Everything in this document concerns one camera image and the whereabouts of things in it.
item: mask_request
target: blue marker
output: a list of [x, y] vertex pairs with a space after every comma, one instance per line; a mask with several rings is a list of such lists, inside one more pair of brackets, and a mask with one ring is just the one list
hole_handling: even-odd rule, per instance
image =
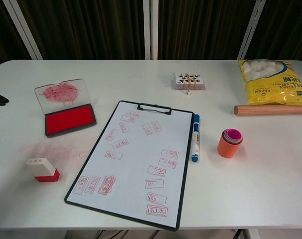
[[200, 116], [195, 115], [194, 127], [193, 127], [193, 147], [192, 147], [193, 162], [198, 162], [200, 158], [200, 122], [201, 122]]

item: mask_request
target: plastic bag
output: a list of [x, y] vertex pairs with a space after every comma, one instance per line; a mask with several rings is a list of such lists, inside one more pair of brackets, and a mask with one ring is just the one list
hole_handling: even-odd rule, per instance
[[239, 60], [249, 105], [302, 106], [302, 83], [290, 62]]

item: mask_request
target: black clipboard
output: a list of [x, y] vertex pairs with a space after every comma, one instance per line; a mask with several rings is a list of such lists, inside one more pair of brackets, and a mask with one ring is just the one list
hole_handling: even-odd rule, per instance
[[[92, 153], [94, 152], [97, 144], [99, 143], [99, 141], [100, 141], [100, 139], [101, 139], [104, 131], [107, 129], [107, 126], [108, 126], [110, 120], [112, 119], [112, 117], [113, 117], [113, 115], [114, 115], [114, 113], [115, 113], [118, 105], [120, 104], [120, 102], [135, 104], [137, 106], [137, 108], [136, 108], [137, 110], [141, 110], [141, 111], [153, 111], [153, 112], [156, 112], [158, 114], [170, 115], [172, 111], [180, 111], [180, 112], [185, 112], [185, 113], [192, 114], [191, 124], [190, 124], [190, 130], [189, 130], [189, 139], [188, 139], [188, 145], [187, 145], [187, 151], [186, 151], [186, 158], [185, 158], [185, 164], [184, 164], [184, 171], [183, 171], [183, 179], [182, 179], [182, 187], [181, 187], [181, 194], [180, 194], [178, 215], [177, 215], [177, 220], [176, 220], [176, 226], [175, 227], [169, 227], [169, 226], [166, 226], [166, 225], [162, 225], [162, 224], [158, 224], [158, 223], [153, 223], [153, 222], [149, 222], [149, 221], [146, 221], [146, 220], [141, 220], [141, 219], [129, 217], [129, 216], [126, 216], [126, 215], [121, 215], [121, 214], [109, 212], [109, 211], [106, 211], [106, 210], [101, 210], [101, 209], [97, 209], [97, 208], [89, 207], [89, 206], [82, 205], [82, 204], [79, 204], [79, 203], [74, 203], [74, 202], [68, 201], [68, 197], [71, 194], [72, 189], [74, 188], [74, 186], [77, 183], [79, 177], [81, 176], [82, 171], [84, 170], [87, 162], [89, 161]], [[177, 231], [179, 229], [179, 227], [180, 227], [180, 220], [181, 220], [181, 213], [182, 213], [182, 204], [183, 204], [183, 197], [184, 197], [184, 189], [185, 189], [185, 182], [186, 182], [187, 167], [188, 167], [188, 162], [189, 162], [189, 157], [190, 157], [190, 150], [191, 150], [191, 144], [192, 144], [193, 124], [194, 124], [194, 113], [190, 112], [190, 111], [177, 110], [177, 109], [172, 109], [172, 108], [164, 107], [164, 106], [144, 104], [144, 103], [136, 103], [136, 102], [130, 102], [130, 101], [119, 101], [117, 103], [114, 111], [112, 112], [112, 115], [110, 116], [109, 120], [107, 121], [104, 129], [102, 130], [102, 132], [101, 132], [98, 140], [96, 141], [95, 145], [93, 146], [90, 154], [88, 155], [86, 161], [84, 162], [84, 164], [81, 167], [79, 173], [77, 174], [77, 177], [76, 177], [75, 181], [73, 182], [73, 184], [71, 185], [71, 187], [70, 187], [67, 195], [65, 196], [64, 201], [67, 204], [83, 207], [83, 208], [90, 209], [90, 210], [93, 210], [93, 211], [96, 211], [96, 212], [105, 213], [105, 214], [112, 215], [112, 216], [115, 216], [115, 217], [119, 217], [119, 218], [123, 218], [123, 219], [128, 219], [128, 220], [131, 220], [131, 221], [134, 221], [134, 222], [150, 225], [150, 226], [157, 227], [157, 228], [166, 229], [166, 230], [169, 230], [169, 231], [174, 231], [174, 232]]]

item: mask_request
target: red ink smudge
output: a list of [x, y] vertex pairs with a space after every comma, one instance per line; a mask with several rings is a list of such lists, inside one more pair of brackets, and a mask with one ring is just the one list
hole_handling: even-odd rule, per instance
[[53, 102], [72, 102], [78, 97], [77, 87], [68, 83], [60, 83], [59, 85], [48, 87], [43, 91], [42, 95], [48, 100]]

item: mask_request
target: wooden rolling pin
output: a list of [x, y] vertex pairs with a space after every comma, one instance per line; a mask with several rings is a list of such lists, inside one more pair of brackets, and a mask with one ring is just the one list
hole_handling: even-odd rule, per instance
[[302, 114], [302, 106], [284, 106], [284, 105], [235, 106], [234, 113], [237, 116]]

